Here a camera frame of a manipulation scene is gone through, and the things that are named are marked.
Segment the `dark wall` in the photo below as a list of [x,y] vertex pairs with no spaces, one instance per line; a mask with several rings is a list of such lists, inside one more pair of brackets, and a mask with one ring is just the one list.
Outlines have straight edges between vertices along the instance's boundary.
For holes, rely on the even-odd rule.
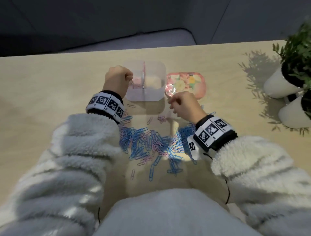
[[309,13],[307,0],[1,0],[0,56],[174,28],[197,44],[284,39]]

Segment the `white garment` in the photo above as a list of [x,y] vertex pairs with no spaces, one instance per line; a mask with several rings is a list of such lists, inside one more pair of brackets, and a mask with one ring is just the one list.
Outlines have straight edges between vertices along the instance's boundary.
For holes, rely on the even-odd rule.
[[[0,236],[91,236],[118,141],[113,120],[69,116],[1,207]],[[219,150],[211,167],[226,178],[250,227],[269,236],[310,235],[311,178],[283,148],[240,137]],[[95,235],[256,235],[250,227],[203,193],[175,189],[119,201]]]

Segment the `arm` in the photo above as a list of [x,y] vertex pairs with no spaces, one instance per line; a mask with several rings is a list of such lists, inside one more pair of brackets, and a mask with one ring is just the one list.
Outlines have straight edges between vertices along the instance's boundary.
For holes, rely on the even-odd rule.
[[[120,68],[109,70],[103,89],[122,103],[131,76]],[[19,180],[0,210],[1,236],[93,234],[106,173],[121,149],[118,121],[88,107],[54,131],[51,147]]]
[[196,124],[193,139],[206,153],[214,149],[212,171],[228,182],[230,202],[246,214],[247,223],[263,235],[300,236],[311,231],[311,178],[293,166],[293,160],[280,146],[261,137],[237,137],[225,121],[223,135],[219,131],[208,138],[213,123],[222,125],[207,115],[193,95],[178,93],[169,101],[180,117]]

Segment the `fuzzy white sleeve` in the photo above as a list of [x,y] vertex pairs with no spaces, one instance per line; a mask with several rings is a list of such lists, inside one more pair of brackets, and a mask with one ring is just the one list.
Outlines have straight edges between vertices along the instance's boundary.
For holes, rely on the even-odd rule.
[[237,138],[212,162],[224,177],[247,223],[266,236],[302,236],[311,232],[311,178],[293,166],[288,153],[261,137]]
[[120,152],[113,120],[97,114],[69,116],[1,207],[0,236],[92,235],[106,172]]

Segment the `wooden table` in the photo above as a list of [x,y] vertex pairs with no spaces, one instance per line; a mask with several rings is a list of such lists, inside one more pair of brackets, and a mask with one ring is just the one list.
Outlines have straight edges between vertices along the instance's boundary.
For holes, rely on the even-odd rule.
[[[200,45],[171,48],[49,54],[0,58],[0,202],[48,147],[54,128],[73,113],[82,113],[91,96],[100,91],[110,66],[126,60],[158,60],[170,72],[199,72],[206,80],[207,93],[199,102],[206,112],[216,111],[232,124],[239,135],[260,135],[282,145],[297,166],[311,173],[308,130],[291,130],[280,124],[277,114],[282,100],[266,97],[262,84],[279,66],[272,43],[283,41]],[[165,99],[160,102],[135,103],[127,107],[133,116],[131,126],[147,127],[161,135],[173,135],[179,123],[172,119],[160,124],[159,114],[166,114]],[[153,181],[150,164],[120,157],[107,177],[105,204],[101,215],[119,199],[145,192],[174,187],[199,188],[207,194],[218,192],[222,201],[227,190],[223,182],[212,179],[209,165],[191,161],[184,171],[169,175],[168,161],[162,159]],[[132,169],[136,168],[131,181]]]

